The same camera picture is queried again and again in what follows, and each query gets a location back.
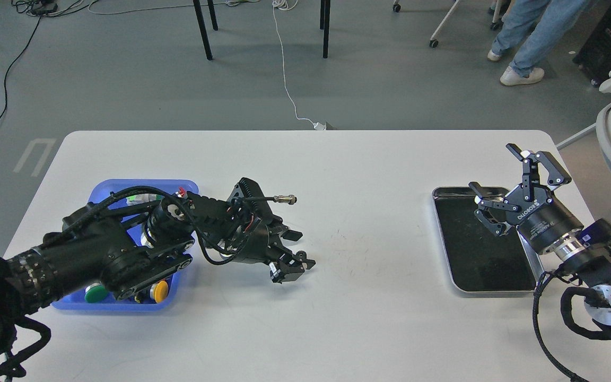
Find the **jeans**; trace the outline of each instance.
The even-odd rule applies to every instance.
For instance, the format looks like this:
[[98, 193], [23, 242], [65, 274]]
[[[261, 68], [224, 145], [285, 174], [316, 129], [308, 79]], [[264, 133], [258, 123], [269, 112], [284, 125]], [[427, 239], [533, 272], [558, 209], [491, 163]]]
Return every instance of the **jeans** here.
[[509, 64], [518, 75], [527, 77], [563, 34], [574, 26], [589, 3], [594, 3], [594, 0], [517, 0], [492, 43], [492, 52], [501, 55], [519, 44], [531, 25], [544, 14]]

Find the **blue plastic tray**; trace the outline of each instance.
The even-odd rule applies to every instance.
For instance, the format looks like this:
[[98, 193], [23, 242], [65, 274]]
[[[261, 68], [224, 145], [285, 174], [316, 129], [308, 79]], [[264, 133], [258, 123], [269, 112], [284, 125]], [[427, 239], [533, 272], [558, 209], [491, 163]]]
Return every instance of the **blue plastic tray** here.
[[[179, 187], [183, 187], [186, 191], [198, 194], [199, 188], [191, 180], [184, 179], [108, 179], [98, 184], [89, 196], [90, 202], [98, 203], [103, 199], [107, 198], [110, 193], [116, 193], [124, 188], [133, 186], [151, 186], [166, 191], [167, 193], [173, 194], [179, 190]], [[119, 208], [126, 206], [126, 200], [121, 200], [113, 205], [111, 208]], [[133, 227], [128, 230], [129, 236], [137, 244], [141, 242], [141, 227]], [[131, 300], [115, 300], [112, 293], [108, 295], [102, 302], [89, 303], [84, 300], [84, 289], [78, 290], [77, 292], [71, 293], [62, 299], [51, 303], [54, 308], [62, 310], [111, 310], [111, 311], [131, 311], [131, 312], [146, 312], [153, 310], [160, 310], [168, 306], [176, 297], [176, 289], [178, 288], [180, 272], [174, 273], [169, 282], [169, 295], [167, 299], [159, 304], [155, 302], [144, 302], [138, 304]]]

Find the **white sneaker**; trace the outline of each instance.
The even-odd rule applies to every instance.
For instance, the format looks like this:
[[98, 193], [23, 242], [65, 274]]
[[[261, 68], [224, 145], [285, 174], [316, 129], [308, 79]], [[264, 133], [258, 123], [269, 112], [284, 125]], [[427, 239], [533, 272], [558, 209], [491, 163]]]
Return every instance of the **white sneaker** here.
[[542, 68], [533, 68], [531, 73], [527, 77], [520, 77], [512, 67], [507, 67], [506, 72], [501, 76], [499, 81], [502, 85], [513, 86], [513, 85], [527, 85], [536, 84], [541, 81], [544, 77], [544, 70]]
[[495, 63], [499, 61], [500, 59], [501, 59], [501, 54], [495, 54], [491, 49], [490, 49], [490, 52], [487, 53], [487, 60], [492, 61], [492, 63]]

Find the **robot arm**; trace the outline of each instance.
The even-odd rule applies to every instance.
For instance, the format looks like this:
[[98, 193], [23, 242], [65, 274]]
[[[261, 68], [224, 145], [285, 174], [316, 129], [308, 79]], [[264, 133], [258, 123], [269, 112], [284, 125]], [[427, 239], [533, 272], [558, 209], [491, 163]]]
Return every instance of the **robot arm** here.
[[[512, 143], [506, 147], [523, 163], [522, 182], [504, 198], [486, 194], [476, 182], [468, 184], [477, 195], [475, 217], [497, 236], [515, 229], [537, 254], [555, 252], [563, 262], [556, 274], [573, 275], [587, 286], [570, 287], [563, 293], [561, 313], [564, 323], [581, 336], [611, 340], [611, 224], [601, 219], [584, 228], [557, 200], [553, 190], [570, 183], [572, 178], [550, 153], [522, 152]], [[539, 164], [548, 171], [547, 185], [540, 182]], [[550, 280], [543, 282], [542, 277], [535, 294], [540, 295]], [[584, 297], [584, 306], [599, 331], [589, 331], [574, 322], [572, 298], [575, 296]], [[535, 297], [535, 319], [537, 311], [538, 297]], [[568, 377], [584, 380], [573, 373], [568, 374], [555, 358], [549, 358]]]
[[[163, 199], [108, 208], [144, 193]], [[127, 188], [65, 217], [63, 231], [46, 234], [41, 245], [7, 261], [0, 258], [0, 355], [7, 355], [0, 376], [24, 377], [20, 364], [51, 337], [46, 326], [27, 315], [96, 281], [117, 300], [131, 297], [191, 263], [186, 251], [195, 242], [192, 234], [213, 264], [264, 263], [274, 283], [295, 281], [315, 261], [282, 244], [281, 239], [297, 241], [303, 234], [284, 225], [268, 201], [291, 205], [296, 197], [266, 197], [248, 178], [240, 179], [227, 201], [182, 189], [168, 194], [146, 186]], [[138, 225], [141, 242], [134, 242], [127, 230]], [[223, 259], [211, 259], [207, 248]], [[41, 338], [14, 355], [15, 326], [33, 329]]]

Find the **black cable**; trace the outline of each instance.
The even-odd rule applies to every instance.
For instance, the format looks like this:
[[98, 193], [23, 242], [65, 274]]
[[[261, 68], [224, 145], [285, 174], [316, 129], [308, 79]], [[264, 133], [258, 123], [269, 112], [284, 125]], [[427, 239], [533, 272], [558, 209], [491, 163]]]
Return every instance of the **black cable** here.
[[22, 54], [25, 53], [25, 51], [27, 50], [27, 47], [30, 46], [30, 42], [32, 41], [32, 37], [34, 37], [34, 33], [37, 31], [37, 28], [39, 28], [39, 22], [40, 21], [41, 21], [41, 18], [37, 20], [37, 25], [34, 26], [34, 30], [32, 31], [32, 34], [30, 34], [30, 38], [27, 40], [27, 44], [25, 44], [25, 48], [22, 48], [22, 51], [20, 52], [20, 54], [9, 65], [9, 67], [6, 70], [6, 73], [4, 74], [4, 109], [2, 110], [2, 113], [0, 114], [0, 120], [2, 119], [2, 117], [4, 116], [4, 113], [8, 109], [8, 89], [6, 88], [6, 79], [8, 78], [8, 73], [10, 72], [11, 68], [15, 64], [15, 61], [18, 61], [20, 56], [22, 56]]
[[538, 320], [539, 300], [541, 299], [541, 293], [544, 292], [544, 290], [546, 289], [546, 286], [548, 286], [548, 284], [555, 278], [565, 283], [569, 283], [569, 281], [563, 280], [560, 276], [558, 276], [557, 273], [553, 273], [553, 272], [543, 272], [543, 274], [541, 274], [541, 276], [539, 277], [539, 280], [536, 283], [536, 288], [534, 290], [534, 302], [533, 302], [533, 307], [531, 308], [531, 322], [533, 323], [533, 326], [534, 326], [534, 334], [536, 335], [536, 340], [539, 341], [541, 350], [544, 351], [544, 354], [546, 355], [548, 360], [551, 361], [553, 366], [557, 368], [558, 370], [560, 370], [561, 373], [567, 375], [567, 377], [570, 378], [570, 382], [589, 382], [588, 380], [575, 374], [575, 372], [572, 372], [572, 370], [565, 367], [565, 365], [562, 365], [560, 361], [556, 360], [555, 357], [551, 355], [551, 352], [548, 350], [548, 348], [546, 348], [544, 340], [541, 338], [541, 331], [539, 329], [539, 320]]
[[[74, 230], [77, 230], [78, 228], [88, 223], [90, 220], [94, 219], [95, 216], [97, 216], [101, 211], [105, 210], [112, 204], [117, 203], [118, 201], [121, 201], [124, 198], [128, 198], [129, 196], [134, 196], [134, 195], [139, 195], [139, 194], [161, 195], [165, 199], [167, 199], [167, 201], [177, 206], [177, 208], [179, 208], [179, 210], [185, 215], [188, 222], [192, 225], [193, 231], [197, 233], [197, 239], [199, 241], [199, 246], [202, 249], [202, 254], [204, 254], [204, 258], [206, 258], [207, 261], [209, 261], [209, 263], [211, 264], [222, 265], [222, 264], [229, 263], [230, 261], [232, 261], [235, 258], [237, 254], [240, 253], [240, 251], [242, 251], [242, 249], [244, 249], [244, 246], [248, 241], [247, 240], [248, 238], [245, 238], [244, 241], [241, 242], [240, 245], [238, 245], [238, 248], [233, 251], [228, 251], [227, 249], [223, 249], [219, 247], [218, 244], [213, 242], [209, 236], [204, 234], [204, 232], [201, 232], [201, 230], [199, 230], [199, 228], [196, 227], [196, 225], [194, 224], [194, 216], [191, 214], [190, 210], [186, 208], [186, 206], [184, 206], [178, 198], [176, 198], [176, 196], [166, 193], [165, 191], [162, 191], [161, 189], [150, 187], [150, 186], [134, 186], [134, 187], [122, 189], [121, 191], [118, 191], [116, 193], [112, 193], [110, 196], [105, 198], [103, 201], [101, 201], [97, 205], [93, 206], [90, 210], [85, 212], [81, 217], [77, 219], [77, 221], [75, 221], [74, 223], [70, 224], [67, 228], [65, 228], [63, 232], [59, 233], [58, 235], [55, 235], [48, 241], [39, 245], [39, 249], [48, 248], [50, 245], [54, 244], [55, 242], [60, 241], [62, 238], [68, 237], [71, 234], [71, 232], [73, 232]], [[202, 245], [202, 243], [209, 245], [211, 248], [215, 249], [216, 251], [220, 252], [221, 254], [230, 256], [230, 258], [224, 259], [222, 262], [214, 261], [214, 259], [211, 259], [211, 257], [209, 257], [209, 255], [206, 253], [206, 248], [204, 248], [204, 245]]]
[[85, 5], [84, 7], [81, 8], [76, 8], [74, 9], [74, 7], [79, 4], [82, 0], [76, 0], [74, 3], [72, 3], [72, 5], [70, 5], [70, 7], [65, 8], [64, 10], [61, 11], [42, 11], [44, 13], [40, 13], [40, 11], [46, 7], [46, 3], [43, 3], [41, 0], [11, 0], [11, 6], [15, 7], [15, 11], [18, 12], [19, 14], [26, 14], [32, 17], [45, 17], [45, 18], [55, 18], [55, 17], [61, 17], [62, 15], [70, 15], [73, 14], [75, 12], [79, 12], [80, 10], [83, 10], [84, 8], [88, 8], [89, 5], [91, 5], [90, 3], [88, 5]]
[[[5, 355], [6, 355], [6, 360], [9, 360], [9, 358], [13, 358], [13, 352], [11, 350], [7, 351]], [[13, 376], [11, 375], [5, 376], [4, 382], [12, 382], [12, 381], [13, 381]]]

